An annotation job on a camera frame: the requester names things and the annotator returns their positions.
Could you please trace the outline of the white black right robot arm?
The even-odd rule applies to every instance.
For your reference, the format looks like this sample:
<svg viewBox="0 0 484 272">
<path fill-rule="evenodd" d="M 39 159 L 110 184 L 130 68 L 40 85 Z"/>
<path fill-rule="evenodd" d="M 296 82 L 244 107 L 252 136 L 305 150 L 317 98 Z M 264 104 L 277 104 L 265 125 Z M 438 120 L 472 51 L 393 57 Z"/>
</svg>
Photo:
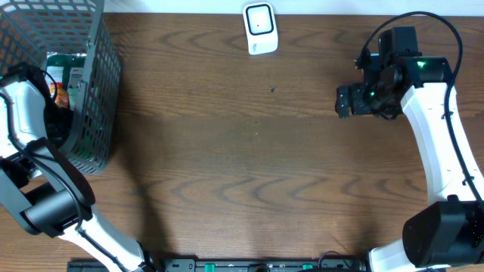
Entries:
<svg viewBox="0 0 484 272">
<path fill-rule="evenodd" d="M 369 271 L 419 271 L 483 262 L 483 175 L 458 113 L 451 68 L 425 57 L 414 27 L 382 32 L 376 54 L 365 50 L 364 80 L 337 88 L 341 119 L 374 115 L 411 124 L 427 180 L 428 207 L 405 222 L 402 237 L 368 253 Z"/>
</svg>

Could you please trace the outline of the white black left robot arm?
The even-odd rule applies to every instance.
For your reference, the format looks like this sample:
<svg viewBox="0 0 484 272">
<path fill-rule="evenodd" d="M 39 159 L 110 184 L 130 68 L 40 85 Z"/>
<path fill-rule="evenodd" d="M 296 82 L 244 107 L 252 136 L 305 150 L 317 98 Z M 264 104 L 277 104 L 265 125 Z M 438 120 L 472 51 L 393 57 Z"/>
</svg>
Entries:
<svg viewBox="0 0 484 272">
<path fill-rule="evenodd" d="M 27 233 L 71 242 L 109 271 L 158 271 L 140 242 L 101 214 L 85 176 L 58 150 L 70 121 L 46 77 L 28 63 L 1 77 L 1 204 Z"/>
</svg>

